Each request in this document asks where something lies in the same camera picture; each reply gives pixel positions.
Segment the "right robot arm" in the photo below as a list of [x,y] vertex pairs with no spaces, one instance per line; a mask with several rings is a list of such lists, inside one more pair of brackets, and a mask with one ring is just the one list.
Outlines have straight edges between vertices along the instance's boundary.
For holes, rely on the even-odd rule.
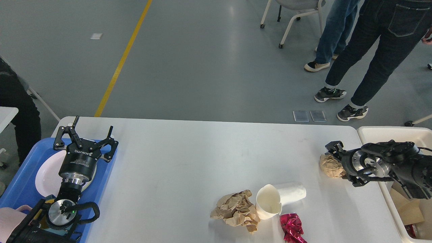
[[430,199],[432,157],[414,142],[367,143],[346,151],[339,140],[326,144],[329,155],[341,163],[347,180],[361,187],[371,181],[399,183],[409,198]]

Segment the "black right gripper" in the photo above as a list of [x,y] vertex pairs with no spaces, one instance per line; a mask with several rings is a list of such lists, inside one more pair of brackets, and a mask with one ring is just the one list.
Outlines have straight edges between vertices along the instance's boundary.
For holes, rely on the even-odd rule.
[[367,153],[361,149],[344,151],[343,143],[340,140],[331,141],[325,145],[327,152],[335,160],[341,161],[344,170],[348,175],[344,179],[350,181],[354,187],[361,187],[369,183],[361,177],[384,178],[389,175],[390,166],[384,159]]

